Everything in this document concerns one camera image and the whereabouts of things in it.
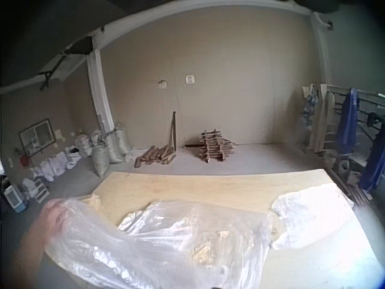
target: white pillar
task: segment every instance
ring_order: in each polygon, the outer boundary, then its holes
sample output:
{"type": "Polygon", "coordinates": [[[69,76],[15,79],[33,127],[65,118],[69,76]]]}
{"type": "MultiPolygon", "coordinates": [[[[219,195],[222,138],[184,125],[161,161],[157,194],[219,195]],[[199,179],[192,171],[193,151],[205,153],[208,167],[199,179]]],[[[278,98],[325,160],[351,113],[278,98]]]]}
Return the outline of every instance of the white pillar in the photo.
{"type": "Polygon", "coordinates": [[[87,56],[88,78],[90,80],[91,94],[94,106],[99,119],[100,128],[103,132],[110,132],[114,129],[114,120],[107,98],[107,91],[104,84],[102,60],[100,50],[95,49],[87,56]]]}

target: red object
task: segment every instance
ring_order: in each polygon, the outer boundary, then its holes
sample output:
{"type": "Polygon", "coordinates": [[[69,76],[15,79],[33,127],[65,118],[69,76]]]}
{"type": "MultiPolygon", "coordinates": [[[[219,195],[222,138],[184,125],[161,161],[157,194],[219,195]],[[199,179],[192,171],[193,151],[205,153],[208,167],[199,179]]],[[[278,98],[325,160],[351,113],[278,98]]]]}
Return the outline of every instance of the red object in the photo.
{"type": "Polygon", "coordinates": [[[29,165],[28,157],[26,155],[22,155],[20,157],[20,163],[22,164],[23,167],[28,167],[29,165]]]}

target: wall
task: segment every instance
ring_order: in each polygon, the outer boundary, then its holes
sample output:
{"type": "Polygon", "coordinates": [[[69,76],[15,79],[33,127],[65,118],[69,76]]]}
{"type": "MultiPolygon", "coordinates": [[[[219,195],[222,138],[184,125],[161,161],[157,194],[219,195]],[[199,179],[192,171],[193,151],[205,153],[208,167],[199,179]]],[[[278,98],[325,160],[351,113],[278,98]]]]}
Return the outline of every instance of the wall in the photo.
{"type": "Polygon", "coordinates": [[[324,33],[331,83],[385,93],[385,32],[365,7],[341,6],[324,16],[333,31],[324,33]]]}
{"type": "Polygon", "coordinates": [[[39,164],[74,142],[74,137],[70,135],[74,127],[63,83],[50,81],[49,88],[42,92],[40,86],[41,83],[1,95],[1,158],[5,172],[13,183],[20,183],[29,175],[29,171],[21,166],[19,157],[14,154],[15,148],[22,149],[19,138],[21,130],[49,118],[52,129],[60,129],[65,138],[65,141],[57,140],[57,148],[52,144],[35,154],[30,160],[32,165],[39,164]]]}
{"type": "Polygon", "coordinates": [[[99,129],[88,81],[87,63],[80,65],[66,79],[64,89],[75,131],[90,135],[95,129],[99,129]]]}
{"type": "Polygon", "coordinates": [[[301,108],[301,87],[320,77],[309,18],[267,8],[169,16],[112,42],[101,56],[114,121],[141,148],[166,144],[172,111],[179,145],[214,128],[236,143],[283,141],[301,108]],[[190,74],[196,83],[187,85],[190,74]]]}

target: blue towel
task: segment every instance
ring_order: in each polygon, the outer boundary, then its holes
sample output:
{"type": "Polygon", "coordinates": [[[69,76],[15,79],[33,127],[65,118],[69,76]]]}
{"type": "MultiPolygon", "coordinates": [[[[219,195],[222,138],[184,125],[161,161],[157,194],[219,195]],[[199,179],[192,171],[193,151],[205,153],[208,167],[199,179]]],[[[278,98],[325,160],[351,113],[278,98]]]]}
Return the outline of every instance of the blue towel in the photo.
{"type": "Polygon", "coordinates": [[[385,169],[385,125],[382,125],[380,132],[373,142],[373,148],[368,163],[362,173],[359,187],[370,191],[376,188],[381,174],[385,169]]]}
{"type": "Polygon", "coordinates": [[[357,144],[357,119],[359,97],[357,89],[351,89],[342,104],[341,120],[336,134],[337,151],[350,154],[357,144]]]}

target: picture frame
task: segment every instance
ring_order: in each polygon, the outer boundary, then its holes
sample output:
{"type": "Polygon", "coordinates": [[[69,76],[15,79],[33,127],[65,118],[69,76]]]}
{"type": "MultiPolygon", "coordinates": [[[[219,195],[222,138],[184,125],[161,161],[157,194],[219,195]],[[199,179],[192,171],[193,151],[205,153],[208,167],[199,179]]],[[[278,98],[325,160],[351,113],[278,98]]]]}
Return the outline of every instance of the picture frame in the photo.
{"type": "Polygon", "coordinates": [[[56,142],[49,119],[37,122],[19,133],[27,157],[31,157],[56,142]]]}

